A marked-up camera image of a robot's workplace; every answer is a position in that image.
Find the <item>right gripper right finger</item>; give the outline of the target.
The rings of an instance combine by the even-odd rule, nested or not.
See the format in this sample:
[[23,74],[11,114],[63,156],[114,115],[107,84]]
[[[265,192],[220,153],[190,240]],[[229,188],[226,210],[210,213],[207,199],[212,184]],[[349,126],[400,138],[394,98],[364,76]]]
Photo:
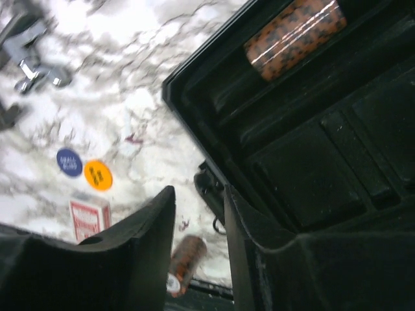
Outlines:
[[224,214],[236,310],[414,309],[414,233],[295,234],[231,185]]

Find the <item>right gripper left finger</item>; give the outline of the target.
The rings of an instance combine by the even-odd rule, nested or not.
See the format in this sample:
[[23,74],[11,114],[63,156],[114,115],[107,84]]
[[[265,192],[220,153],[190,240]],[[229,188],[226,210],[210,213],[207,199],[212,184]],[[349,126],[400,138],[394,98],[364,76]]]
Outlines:
[[1,226],[2,310],[162,310],[175,191],[78,245]]

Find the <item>brown poker chip stack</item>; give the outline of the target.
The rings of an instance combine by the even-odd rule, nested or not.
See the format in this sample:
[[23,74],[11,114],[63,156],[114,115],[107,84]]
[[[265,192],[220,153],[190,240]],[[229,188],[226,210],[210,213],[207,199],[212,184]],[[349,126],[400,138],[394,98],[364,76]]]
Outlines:
[[244,44],[246,57],[272,81],[347,25],[337,1],[293,1]]

